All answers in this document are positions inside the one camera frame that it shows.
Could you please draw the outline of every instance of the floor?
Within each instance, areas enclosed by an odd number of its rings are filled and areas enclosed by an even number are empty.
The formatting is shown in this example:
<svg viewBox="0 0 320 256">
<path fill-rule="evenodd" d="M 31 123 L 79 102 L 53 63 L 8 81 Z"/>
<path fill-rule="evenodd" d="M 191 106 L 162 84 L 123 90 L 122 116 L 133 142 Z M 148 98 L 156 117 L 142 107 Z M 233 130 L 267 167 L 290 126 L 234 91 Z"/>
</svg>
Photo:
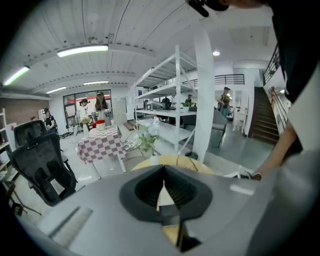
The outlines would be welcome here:
<svg viewBox="0 0 320 256">
<path fill-rule="evenodd" d="M 124 125 L 119 125 L 120 131 L 122 133 L 121 141 L 127 139 L 128 136 L 131 138 L 134 134 L 132 131 L 129 131 Z M 76 146 L 78 141 L 83 137 L 83 133 L 77 135 L 77 137 L 69 136 L 65 139 L 60 140 L 60 148 L 64 150 L 64 154 L 68 157 L 68 162 L 74 172 L 76 180 L 78 183 L 76 184 L 75 190 L 79 190 L 83 186 L 86 186 L 90 183 L 98 180 L 96 173 L 91 164 L 85 164 L 77 155 Z M 221 147 L 221 153 L 224 152 L 225 148 L 228 145 L 228 140 L 224 138 L 223 145 Z M 128 152 L 124 165 L 128 171 L 132 170 L 137 164 L 142 162 L 144 157 L 141 155 L 138 149 Z M 253 172 L 252 169 L 246 168 L 238 163 L 227 160 L 217 154 L 212 154 L 211 152 L 207 152 L 203 162 L 206 166 L 208 166 L 216 175 L 227 175 L 233 172 Z M 102 178 L 106 178 L 112 175 L 125 175 L 123 174 L 118 158 L 109 157 L 104 160 L 94 162 L 94 166 L 96 167 L 99 175 Z M 21 201 L 27 205 L 28 207 L 40 212 L 42 216 L 38 215 L 35 212 L 27 210 L 27 214 L 24 213 L 24 217 L 28 218 L 34 224 L 38 223 L 41 218 L 43 218 L 46 213 L 48 213 L 51 209 L 50 206 L 46 205 L 42 199 L 35 193 L 33 189 L 29 189 L 27 180 L 22 176 L 19 176 L 16 181 L 16 189 L 17 195 L 21 199 Z"/>
<path fill-rule="evenodd" d="M 192 131 L 193 128 L 194 126 L 191 125 L 187 127 L 190 131 Z M 212 130 L 207 152 L 255 171 L 269 156 L 274 145 L 254 138 L 244 137 L 240 130 L 232 130 L 232 122 L 228 121 L 220 147 L 218 147 L 218 145 L 222 132 Z M 189 141 L 188 147 L 190 149 L 192 149 L 193 139 L 194 138 L 191 138 Z"/>
</svg>

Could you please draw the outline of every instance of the potted plant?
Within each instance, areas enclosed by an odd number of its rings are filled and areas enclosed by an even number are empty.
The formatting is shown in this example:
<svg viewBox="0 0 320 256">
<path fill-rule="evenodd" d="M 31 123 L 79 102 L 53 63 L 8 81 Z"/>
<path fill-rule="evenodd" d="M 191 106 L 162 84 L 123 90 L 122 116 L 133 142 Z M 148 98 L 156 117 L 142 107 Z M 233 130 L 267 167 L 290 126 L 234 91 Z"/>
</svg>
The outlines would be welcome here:
<svg viewBox="0 0 320 256">
<path fill-rule="evenodd" d="M 159 139 L 158 129 L 151 126 L 142 125 L 138 134 L 136 134 L 137 144 L 145 159 L 155 156 L 155 143 Z"/>
</svg>

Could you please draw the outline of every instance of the staircase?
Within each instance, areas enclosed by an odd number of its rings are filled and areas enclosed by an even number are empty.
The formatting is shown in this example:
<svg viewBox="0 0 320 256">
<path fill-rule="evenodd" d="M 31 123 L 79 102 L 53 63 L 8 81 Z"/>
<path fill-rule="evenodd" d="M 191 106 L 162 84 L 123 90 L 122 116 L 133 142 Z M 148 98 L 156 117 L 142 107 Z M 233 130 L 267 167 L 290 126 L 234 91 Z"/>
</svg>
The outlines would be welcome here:
<svg viewBox="0 0 320 256">
<path fill-rule="evenodd" d="M 275 114 L 263 87 L 254 87 L 254 107 L 248 137 L 273 145 L 279 140 Z"/>
</svg>

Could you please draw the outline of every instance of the shelving unit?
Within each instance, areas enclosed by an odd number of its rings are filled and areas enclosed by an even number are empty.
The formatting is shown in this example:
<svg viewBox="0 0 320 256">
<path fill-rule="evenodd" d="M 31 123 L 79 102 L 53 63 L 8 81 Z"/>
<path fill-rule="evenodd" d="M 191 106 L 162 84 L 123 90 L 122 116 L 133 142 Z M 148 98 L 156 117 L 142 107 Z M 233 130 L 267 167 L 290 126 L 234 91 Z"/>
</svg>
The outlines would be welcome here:
<svg viewBox="0 0 320 256">
<path fill-rule="evenodd" d="M 5 147 L 9 146 L 9 141 L 8 141 L 8 136 L 7 136 L 7 130 L 6 130 L 6 113 L 5 113 L 5 109 L 2 109 L 2 112 L 0 113 L 0 134 L 1 134 L 1 138 L 4 139 L 5 143 L 3 143 L 3 141 L 0 141 L 0 155 L 4 152 Z M 0 172 L 7 166 L 7 164 L 9 163 L 9 160 L 6 160 L 4 163 L 0 164 Z"/>
<path fill-rule="evenodd" d="M 159 84 L 158 86 L 160 86 L 159 88 L 146 92 L 137 97 L 136 95 L 134 95 L 135 101 L 139 99 L 155 99 L 155 98 L 175 95 L 175 100 L 177 102 L 176 110 L 151 110 L 151 111 L 137 110 L 137 107 L 136 107 L 137 104 L 134 104 L 135 113 L 144 113 L 144 114 L 150 114 L 150 115 L 172 117 L 172 118 L 175 118 L 176 124 L 180 123 L 180 117 L 182 116 L 191 116 L 191 115 L 197 114 L 196 112 L 181 113 L 181 110 L 180 110 L 181 93 L 192 92 L 193 95 L 198 95 L 195 88 L 193 88 L 193 86 L 191 85 L 186 75 L 185 69 L 181 65 L 181 62 L 184 62 L 185 65 L 192 67 L 193 70 L 197 68 L 197 63 L 193 59 L 185 55 L 183 52 L 180 52 L 179 46 L 176 45 L 175 53 L 172 56 L 170 56 L 169 58 L 167 58 L 166 60 L 158 64 L 156 67 L 148 70 L 141 78 L 139 78 L 134 83 L 134 87 L 142 86 L 142 87 L 151 88 L 158 84 Z M 171 66 L 174 65 L 175 75 L 172 74 L 173 70 L 170 70 L 167 67 L 169 65 Z M 181 75 L 185 76 L 187 80 L 187 84 L 182 84 Z M 163 85 L 162 82 L 166 81 L 167 79 L 170 79 L 173 76 L 175 76 L 174 83 Z M 136 121 L 137 127 L 138 127 L 138 124 L 149 126 L 152 123 L 151 119 L 139 120 L 137 118 L 137 114 L 135 115 L 135 121 Z M 155 144 L 155 150 L 159 151 L 160 154 L 167 155 L 167 154 L 181 153 L 184 150 L 190 137 L 194 134 L 196 128 L 194 128 L 193 131 L 189 131 L 189 130 L 180 128 L 179 125 L 173 126 L 171 124 L 159 122 L 158 129 L 159 129 L 159 136 L 163 138 L 165 141 L 158 141 Z M 184 143 L 183 146 L 180 146 L 179 141 L 182 141 L 184 139 L 187 139 L 187 141 Z"/>
</svg>

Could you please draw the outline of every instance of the stair railing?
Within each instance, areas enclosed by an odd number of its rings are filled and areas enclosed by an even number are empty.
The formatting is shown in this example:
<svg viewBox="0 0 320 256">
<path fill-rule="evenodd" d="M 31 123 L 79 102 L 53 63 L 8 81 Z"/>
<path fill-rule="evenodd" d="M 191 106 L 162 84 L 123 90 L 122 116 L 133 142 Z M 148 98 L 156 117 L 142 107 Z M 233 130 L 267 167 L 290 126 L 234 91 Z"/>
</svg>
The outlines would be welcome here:
<svg viewBox="0 0 320 256">
<path fill-rule="evenodd" d="M 276 108 L 276 110 L 277 110 L 277 112 L 279 113 L 279 116 L 280 116 L 280 120 L 281 120 L 281 123 L 282 123 L 283 130 L 285 130 L 285 128 L 287 126 L 287 123 L 288 123 L 287 111 L 286 111 L 284 105 L 282 104 L 279 96 L 277 95 L 277 93 L 275 91 L 275 88 L 271 87 L 268 91 L 269 91 L 269 93 L 271 95 L 271 106 L 272 106 L 272 109 L 274 111 L 275 108 Z"/>
</svg>

